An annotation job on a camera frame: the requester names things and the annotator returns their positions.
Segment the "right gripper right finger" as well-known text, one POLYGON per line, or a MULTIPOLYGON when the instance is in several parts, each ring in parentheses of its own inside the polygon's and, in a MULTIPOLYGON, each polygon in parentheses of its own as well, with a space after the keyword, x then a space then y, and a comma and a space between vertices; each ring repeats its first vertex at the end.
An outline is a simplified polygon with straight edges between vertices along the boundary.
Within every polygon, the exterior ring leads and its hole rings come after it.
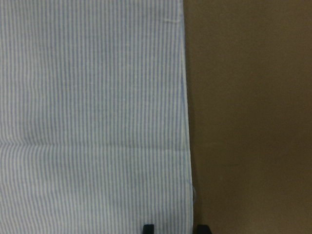
POLYGON ((212 231, 208 225, 198 224, 196 234, 212 234, 212 231))

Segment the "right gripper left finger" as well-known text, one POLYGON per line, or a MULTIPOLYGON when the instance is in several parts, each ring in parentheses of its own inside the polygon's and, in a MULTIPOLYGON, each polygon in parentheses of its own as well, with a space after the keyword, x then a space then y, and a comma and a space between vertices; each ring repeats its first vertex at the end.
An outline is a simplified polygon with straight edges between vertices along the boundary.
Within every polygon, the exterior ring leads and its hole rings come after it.
POLYGON ((154 224, 144 224, 142 229, 142 234, 154 234, 155 226, 154 224))

